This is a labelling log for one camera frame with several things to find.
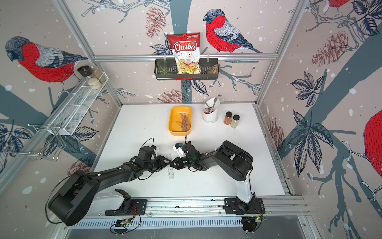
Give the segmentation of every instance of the yellow container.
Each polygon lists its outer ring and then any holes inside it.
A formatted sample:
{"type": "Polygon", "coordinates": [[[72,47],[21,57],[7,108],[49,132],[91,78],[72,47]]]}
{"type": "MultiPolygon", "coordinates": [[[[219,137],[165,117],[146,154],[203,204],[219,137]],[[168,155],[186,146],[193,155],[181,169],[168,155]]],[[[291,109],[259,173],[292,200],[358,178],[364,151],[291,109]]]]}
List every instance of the yellow container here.
{"type": "Polygon", "coordinates": [[[187,106],[176,106],[171,109],[168,130],[174,136],[189,135],[192,126],[192,109],[187,106]]]}

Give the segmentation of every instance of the bird illustration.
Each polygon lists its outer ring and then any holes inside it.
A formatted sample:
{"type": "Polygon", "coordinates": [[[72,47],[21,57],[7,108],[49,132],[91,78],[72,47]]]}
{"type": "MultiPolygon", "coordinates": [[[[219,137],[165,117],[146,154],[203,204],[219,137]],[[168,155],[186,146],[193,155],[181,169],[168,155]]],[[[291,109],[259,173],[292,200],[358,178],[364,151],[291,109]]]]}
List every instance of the bird illustration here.
{"type": "MultiPolygon", "coordinates": [[[[346,158],[347,161],[351,159],[352,154],[365,158],[371,163],[374,170],[377,171],[377,173],[382,177],[382,110],[371,117],[365,126],[365,153],[356,153],[351,150],[348,142],[342,142],[348,146],[350,152],[349,157],[346,158]]],[[[373,194],[373,198],[369,198],[369,200],[376,201],[376,193],[382,189],[382,185],[376,189],[372,189],[365,182],[361,182],[361,184],[364,184],[373,194]]]]}
{"type": "Polygon", "coordinates": [[[319,0],[319,1],[315,2],[315,3],[313,3],[312,6],[314,6],[314,5],[316,5],[317,3],[322,2],[322,1],[325,1],[325,2],[327,2],[327,3],[329,4],[328,9],[327,9],[327,10],[325,11],[325,13],[324,13],[324,16],[327,16],[326,13],[327,13],[328,10],[330,9],[330,7],[334,7],[334,8],[337,8],[337,14],[334,16],[334,17],[336,17],[336,16],[338,16],[338,15],[342,15],[342,13],[340,13],[340,11],[339,11],[338,8],[339,8],[340,6],[342,6],[342,5],[344,5],[345,3],[347,3],[347,2],[350,1],[350,0],[319,0]]]}
{"type": "Polygon", "coordinates": [[[5,50],[11,61],[18,60],[36,78],[46,82],[61,82],[62,91],[58,94],[67,92],[64,90],[64,81],[74,75],[74,68],[80,61],[87,60],[87,57],[44,47],[21,36],[11,38],[5,44],[5,50]]]}
{"type": "Polygon", "coordinates": [[[232,53],[237,49],[249,49],[256,53],[262,53],[244,39],[239,29],[230,24],[222,10],[209,10],[205,14],[203,21],[206,21],[207,41],[216,48],[216,53],[220,51],[232,53]]]}

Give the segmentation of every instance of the vent grille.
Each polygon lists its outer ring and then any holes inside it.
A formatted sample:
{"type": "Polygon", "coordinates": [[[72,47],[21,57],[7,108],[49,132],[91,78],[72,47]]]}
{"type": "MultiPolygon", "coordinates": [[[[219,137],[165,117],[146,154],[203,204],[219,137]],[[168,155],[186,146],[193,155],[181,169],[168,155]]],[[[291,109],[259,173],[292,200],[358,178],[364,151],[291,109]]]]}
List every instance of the vent grille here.
{"type": "MultiPolygon", "coordinates": [[[[82,219],[79,223],[71,226],[71,229],[109,229],[117,221],[112,219],[82,219]]],[[[139,218],[135,218],[130,228],[139,224],[139,218]]],[[[241,227],[240,216],[224,218],[142,218],[138,229],[161,229],[161,228],[211,228],[211,227],[241,227]]]]}

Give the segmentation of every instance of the yellow tray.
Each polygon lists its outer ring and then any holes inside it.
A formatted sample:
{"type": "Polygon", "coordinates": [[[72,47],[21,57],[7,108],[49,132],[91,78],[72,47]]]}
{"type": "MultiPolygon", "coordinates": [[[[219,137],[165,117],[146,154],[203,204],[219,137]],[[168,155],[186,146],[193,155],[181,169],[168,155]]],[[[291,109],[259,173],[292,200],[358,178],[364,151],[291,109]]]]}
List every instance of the yellow tray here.
{"type": "Polygon", "coordinates": [[[171,109],[170,120],[168,122],[168,130],[174,136],[185,136],[189,135],[192,127],[192,109],[187,106],[176,106],[171,109]],[[186,117],[189,116],[190,129],[186,132],[183,132],[182,129],[182,114],[186,114],[186,117]]]}

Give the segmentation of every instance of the white wire shelf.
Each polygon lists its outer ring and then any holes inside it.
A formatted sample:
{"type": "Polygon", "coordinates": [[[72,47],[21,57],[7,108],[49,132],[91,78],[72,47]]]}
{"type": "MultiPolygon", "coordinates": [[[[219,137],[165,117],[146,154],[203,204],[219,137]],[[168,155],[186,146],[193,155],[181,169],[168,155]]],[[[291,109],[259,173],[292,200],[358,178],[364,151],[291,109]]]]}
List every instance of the white wire shelf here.
{"type": "Polygon", "coordinates": [[[86,79],[81,80],[65,99],[62,110],[55,113],[56,116],[50,125],[60,128],[60,135],[72,135],[108,80],[109,77],[103,72],[98,79],[100,83],[103,81],[102,86],[96,90],[94,90],[96,84],[89,85],[86,79]]]}

